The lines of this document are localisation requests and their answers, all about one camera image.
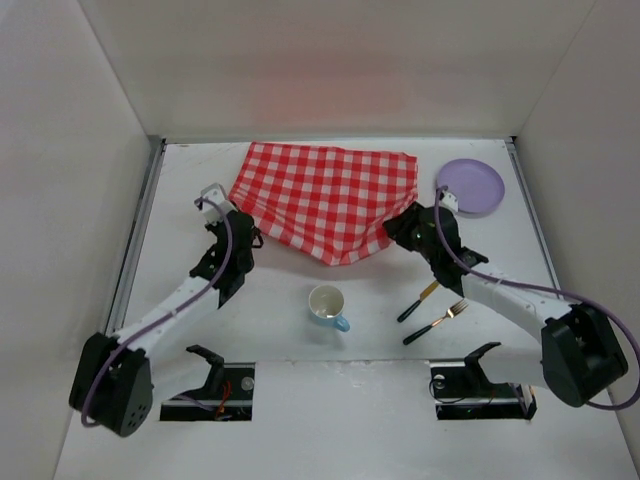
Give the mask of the red white checkered cloth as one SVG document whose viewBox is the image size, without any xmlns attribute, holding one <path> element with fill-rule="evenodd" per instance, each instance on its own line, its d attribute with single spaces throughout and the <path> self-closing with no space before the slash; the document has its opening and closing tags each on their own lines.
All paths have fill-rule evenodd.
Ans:
<svg viewBox="0 0 640 480">
<path fill-rule="evenodd" d="M 328 266 L 387 248 L 383 224 L 418 198 L 403 152 L 254 142 L 229 197 L 265 235 Z"/>
</svg>

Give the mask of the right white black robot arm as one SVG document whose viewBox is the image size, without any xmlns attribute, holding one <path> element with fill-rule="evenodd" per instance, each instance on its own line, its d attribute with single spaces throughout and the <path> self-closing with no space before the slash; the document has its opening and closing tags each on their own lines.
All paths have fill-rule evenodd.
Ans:
<svg viewBox="0 0 640 480">
<path fill-rule="evenodd" d="M 603 308 L 508 279 L 486 256 L 462 245 L 450 210 L 413 203 L 383 228 L 398 246 L 419 253 L 442 287 L 491 309 L 537 342 L 533 350 L 493 342 L 472 352 L 465 362 L 480 380 L 541 386 L 580 407 L 627 374 Z"/>
</svg>

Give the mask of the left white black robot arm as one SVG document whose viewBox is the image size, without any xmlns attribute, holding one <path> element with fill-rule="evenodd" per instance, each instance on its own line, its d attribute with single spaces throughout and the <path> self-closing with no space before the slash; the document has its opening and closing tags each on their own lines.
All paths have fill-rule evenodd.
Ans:
<svg viewBox="0 0 640 480">
<path fill-rule="evenodd" d="M 167 299 L 142 320 L 85 342 L 69 395 L 84 427 L 101 426 L 126 438 L 154 403 L 174 398 L 214 415 L 223 410 L 204 402 L 215 396 L 226 401 L 232 393 L 223 357 L 181 341 L 239 291 L 263 240 L 253 218 L 236 210 L 207 228 L 215 243 Z"/>
</svg>

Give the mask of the lilac round plate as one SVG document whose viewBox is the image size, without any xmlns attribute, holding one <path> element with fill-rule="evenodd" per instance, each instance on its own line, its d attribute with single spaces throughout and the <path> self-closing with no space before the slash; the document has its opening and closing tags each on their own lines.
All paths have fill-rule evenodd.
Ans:
<svg viewBox="0 0 640 480">
<path fill-rule="evenodd" d="M 505 195 L 505 184 L 498 172 L 476 159 L 447 162 L 436 177 L 438 187 L 447 187 L 458 201 L 458 210 L 472 216 L 493 213 Z"/>
</svg>

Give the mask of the white mug blue outside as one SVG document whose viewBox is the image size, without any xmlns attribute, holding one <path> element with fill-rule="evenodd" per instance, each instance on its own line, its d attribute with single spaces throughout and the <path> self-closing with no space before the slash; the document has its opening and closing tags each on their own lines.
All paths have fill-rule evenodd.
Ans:
<svg viewBox="0 0 640 480">
<path fill-rule="evenodd" d="M 343 293 L 332 285 L 319 285 L 308 297 L 308 308 L 316 324 L 347 333 L 351 326 L 344 317 L 344 306 Z"/>
</svg>

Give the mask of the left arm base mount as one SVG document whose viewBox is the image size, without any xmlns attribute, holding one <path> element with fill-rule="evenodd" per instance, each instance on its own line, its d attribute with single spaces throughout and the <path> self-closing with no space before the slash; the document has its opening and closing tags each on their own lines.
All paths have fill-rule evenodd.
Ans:
<svg viewBox="0 0 640 480">
<path fill-rule="evenodd" d="M 214 387 L 187 391 L 161 405 L 161 422 L 248 422 L 253 415 L 255 363 L 227 363 Z"/>
</svg>

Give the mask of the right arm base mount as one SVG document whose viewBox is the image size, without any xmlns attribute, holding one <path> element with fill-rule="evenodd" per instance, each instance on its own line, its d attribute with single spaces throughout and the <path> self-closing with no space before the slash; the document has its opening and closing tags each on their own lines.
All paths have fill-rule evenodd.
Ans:
<svg viewBox="0 0 640 480">
<path fill-rule="evenodd" d="M 481 380 L 463 361 L 438 361 L 429 366 L 428 389 L 438 420 L 530 421 L 537 412 L 528 385 Z"/>
</svg>

